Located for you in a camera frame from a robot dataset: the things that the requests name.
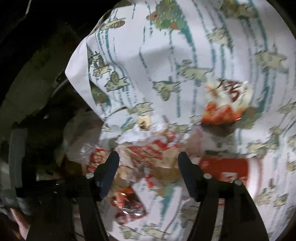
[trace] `crumpled plastic bag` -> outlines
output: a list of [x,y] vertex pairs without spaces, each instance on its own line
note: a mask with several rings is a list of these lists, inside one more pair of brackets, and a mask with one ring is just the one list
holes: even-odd
[[70,161],[87,165],[97,148],[103,121],[93,112],[80,112],[66,125],[63,149]]

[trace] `patterned tablecloth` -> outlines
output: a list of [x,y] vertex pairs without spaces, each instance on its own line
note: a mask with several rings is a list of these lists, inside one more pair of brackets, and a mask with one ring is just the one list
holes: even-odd
[[[90,6],[90,14],[99,7]],[[66,75],[105,121],[100,145],[106,149],[142,114],[165,116],[171,128],[188,134],[205,109],[207,79],[248,81],[254,89],[251,104],[235,132],[228,137],[204,132],[203,149],[262,158],[254,198],[275,240],[296,207],[295,46],[265,0],[134,0],[105,14],[73,53]],[[148,215],[120,226],[113,220],[115,209],[103,201],[102,217],[112,236],[186,240],[198,204],[182,181],[162,195],[144,180],[133,188]]]

